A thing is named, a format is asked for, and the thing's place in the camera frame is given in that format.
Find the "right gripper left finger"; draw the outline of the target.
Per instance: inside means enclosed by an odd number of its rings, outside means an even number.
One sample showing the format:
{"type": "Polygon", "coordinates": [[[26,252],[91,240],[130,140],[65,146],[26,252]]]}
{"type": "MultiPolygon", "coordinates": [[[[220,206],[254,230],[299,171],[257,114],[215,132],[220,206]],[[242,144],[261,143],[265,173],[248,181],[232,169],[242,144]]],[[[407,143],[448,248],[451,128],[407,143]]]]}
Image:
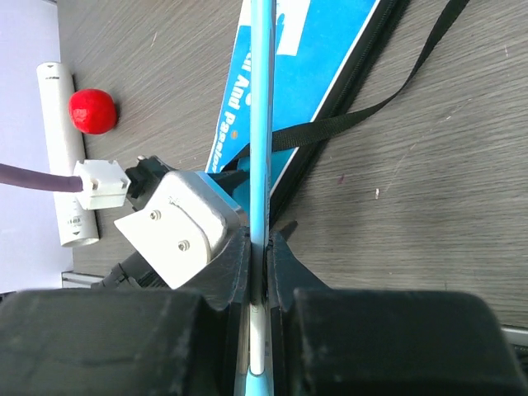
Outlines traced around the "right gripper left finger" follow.
{"type": "Polygon", "coordinates": [[[243,228],[179,289],[30,290],[1,305],[4,395],[241,395],[243,228]]]}

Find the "blue racket cover bag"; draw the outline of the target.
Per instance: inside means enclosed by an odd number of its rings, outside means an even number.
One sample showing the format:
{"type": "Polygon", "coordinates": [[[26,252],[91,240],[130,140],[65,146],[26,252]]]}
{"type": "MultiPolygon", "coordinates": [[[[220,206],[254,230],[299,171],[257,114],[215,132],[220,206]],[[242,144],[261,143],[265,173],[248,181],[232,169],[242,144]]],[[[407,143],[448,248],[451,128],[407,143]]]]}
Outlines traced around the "blue racket cover bag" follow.
{"type": "MultiPolygon", "coordinates": [[[[351,104],[407,9],[405,1],[276,4],[271,223],[292,201],[325,144],[380,109],[351,111],[351,104]]],[[[250,25],[251,4],[243,2],[209,173],[249,169],[250,25]]]]}

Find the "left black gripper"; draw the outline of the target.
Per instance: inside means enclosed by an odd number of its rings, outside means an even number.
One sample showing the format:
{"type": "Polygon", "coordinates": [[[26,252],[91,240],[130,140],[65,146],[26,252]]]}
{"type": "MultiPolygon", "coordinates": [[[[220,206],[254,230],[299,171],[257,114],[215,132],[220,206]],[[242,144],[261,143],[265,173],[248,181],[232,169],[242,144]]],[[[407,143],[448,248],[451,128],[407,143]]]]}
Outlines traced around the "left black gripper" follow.
{"type": "Polygon", "coordinates": [[[126,170],[133,214],[115,226],[134,247],[100,287],[176,289],[209,265],[238,229],[248,224],[232,197],[247,171],[182,171],[156,156],[140,157],[126,170]]]}

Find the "blue racket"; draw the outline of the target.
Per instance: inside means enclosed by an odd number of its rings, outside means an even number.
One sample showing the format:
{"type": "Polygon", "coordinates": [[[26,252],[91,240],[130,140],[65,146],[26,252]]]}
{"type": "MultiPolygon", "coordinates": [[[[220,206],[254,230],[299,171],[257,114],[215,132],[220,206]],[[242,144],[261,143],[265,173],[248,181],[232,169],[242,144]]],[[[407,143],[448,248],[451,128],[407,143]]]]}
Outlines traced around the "blue racket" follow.
{"type": "Polygon", "coordinates": [[[249,142],[249,362],[245,395],[269,395],[266,379],[266,253],[269,243],[272,112],[276,44],[276,2],[244,1],[251,27],[249,142]]]}

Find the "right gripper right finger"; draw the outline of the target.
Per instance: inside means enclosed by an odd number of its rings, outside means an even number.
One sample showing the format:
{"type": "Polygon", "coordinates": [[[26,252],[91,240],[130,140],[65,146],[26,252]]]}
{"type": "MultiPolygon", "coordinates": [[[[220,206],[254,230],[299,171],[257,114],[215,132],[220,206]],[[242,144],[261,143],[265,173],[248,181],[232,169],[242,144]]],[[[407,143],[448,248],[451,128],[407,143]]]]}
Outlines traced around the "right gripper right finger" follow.
{"type": "Polygon", "coordinates": [[[490,307],[465,292],[336,290],[281,235],[267,253],[276,395],[524,395],[490,307]]]}

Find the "white shuttlecock tube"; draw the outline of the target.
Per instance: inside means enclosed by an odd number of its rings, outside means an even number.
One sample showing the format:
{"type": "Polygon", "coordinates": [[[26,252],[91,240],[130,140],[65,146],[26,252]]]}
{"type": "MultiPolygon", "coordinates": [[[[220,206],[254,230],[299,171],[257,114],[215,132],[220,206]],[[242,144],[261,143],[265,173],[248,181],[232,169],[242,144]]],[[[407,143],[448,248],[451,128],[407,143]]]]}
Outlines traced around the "white shuttlecock tube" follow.
{"type": "MultiPolygon", "coordinates": [[[[85,158],[82,134],[69,118],[68,101],[74,94],[73,77],[56,62],[39,65],[36,75],[45,129],[49,171],[70,176],[77,161],[85,158]]],[[[72,193],[54,193],[59,240],[64,248],[79,248],[99,241],[96,216],[84,210],[72,193]]]]}

